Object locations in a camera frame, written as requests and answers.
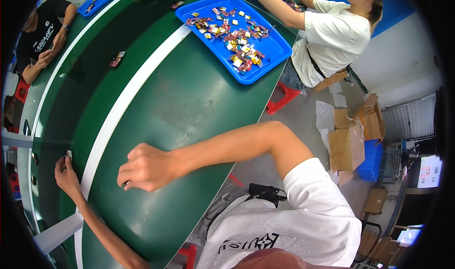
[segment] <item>wristwatch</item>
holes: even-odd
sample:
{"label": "wristwatch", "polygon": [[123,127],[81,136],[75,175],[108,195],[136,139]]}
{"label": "wristwatch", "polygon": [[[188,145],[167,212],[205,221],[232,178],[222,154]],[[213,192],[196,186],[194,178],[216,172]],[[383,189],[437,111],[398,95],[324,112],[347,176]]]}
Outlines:
{"label": "wristwatch", "polygon": [[71,30],[71,27],[69,25],[63,25],[62,28],[65,28],[67,33]]}

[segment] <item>black strap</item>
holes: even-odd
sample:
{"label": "black strap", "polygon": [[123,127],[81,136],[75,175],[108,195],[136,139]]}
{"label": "black strap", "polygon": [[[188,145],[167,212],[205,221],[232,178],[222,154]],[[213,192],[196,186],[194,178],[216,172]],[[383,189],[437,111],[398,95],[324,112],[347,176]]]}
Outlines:
{"label": "black strap", "polygon": [[307,50],[308,56],[310,56],[310,61],[314,66],[314,69],[322,76],[322,78],[326,78],[326,76],[322,73],[321,69],[319,68],[318,64],[313,60],[313,58],[310,55],[310,51]]}
{"label": "black strap", "polygon": [[248,188],[248,192],[250,192],[250,197],[248,197],[245,201],[254,198],[263,199],[272,202],[275,205],[275,208],[278,208],[278,202],[280,201],[284,202],[287,200],[286,196],[278,195],[280,191],[285,193],[280,188],[250,183],[250,187]]}

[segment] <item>white t-shirt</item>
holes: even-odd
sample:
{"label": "white t-shirt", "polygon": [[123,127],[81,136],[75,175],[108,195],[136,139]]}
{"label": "white t-shirt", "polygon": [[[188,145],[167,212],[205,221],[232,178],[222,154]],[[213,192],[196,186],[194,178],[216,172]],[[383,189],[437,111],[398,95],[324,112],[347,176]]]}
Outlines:
{"label": "white t-shirt", "polygon": [[262,199],[237,198],[208,230],[197,269],[230,269],[267,248],[292,252],[308,263],[349,267],[360,244],[361,222],[318,158],[284,178],[293,210]]}
{"label": "white t-shirt", "polygon": [[313,0],[313,4],[320,13],[304,12],[306,37],[294,44],[291,55],[307,87],[315,87],[324,79],[314,69],[308,51],[322,74],[329,77],[355,60],[371,38],[369,21],[346,11],[351,5],[327,0]]}

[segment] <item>stool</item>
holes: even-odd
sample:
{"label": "stool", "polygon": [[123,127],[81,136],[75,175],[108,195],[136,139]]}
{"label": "stool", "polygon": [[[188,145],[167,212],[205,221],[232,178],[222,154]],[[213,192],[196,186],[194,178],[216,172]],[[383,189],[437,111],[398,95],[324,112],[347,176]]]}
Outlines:
{"label": "stool", "polygon": [[180,248],[178,251],[179,254],[181,255],[186,255],[188,257],[188,261],[186,266],[183,267],[183,269],[193,269],[194,268],[194,262],[196,261],[196,245],[191,244],[190,248]]}
{"label": "stool", "polygon": [[29,88],[30,84],[27,84],[27,82],[21,77],[17,83],[16,93],[14,94],[14,97],[25,104]]}
{"label": "stool", "polygon": [[236,176],[232,175],[232,173],[229,174],[228,176],[232,181],[234,181],[234,183],[236,183],[238,186],[242,186],[243,187],[243,183],[240,182]]}
{"label": "stool", "polygon": [[287,87],[281,82],[278,82],[278,86],[281,86],[281,88],[284,90],[284,98],[276,103],[272,102],[271,100],[268,101],[267,110],[265,112],[271,115],[275,114],[276,111],[280,110],[282,107],[284,107],[284,105],[292,101],[301,92],[300,90]]}
{"label": "stool", "polygon": [[19,133],[19,127],[9,127],[8,131],[11,133],[18,134]]}
{"label": "stool", "polygon": [[17,173],[9,176],[9,184],[11,185],[11,191],[13,193],[19,192],[19,177],[17,176]]}

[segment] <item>hair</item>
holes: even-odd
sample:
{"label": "hair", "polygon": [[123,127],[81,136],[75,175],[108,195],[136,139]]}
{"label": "hair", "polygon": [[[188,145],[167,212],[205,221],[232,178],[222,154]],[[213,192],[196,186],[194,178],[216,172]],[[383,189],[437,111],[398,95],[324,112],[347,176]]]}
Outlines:
{"label": "hair", "polygon": [[379,21],[382,19],[383,7],[382,0],[374,0],[372,3],[371,12],[368,15],[368,20],[371,23],[371,33],[373,33],[374,28],[376,28]]}

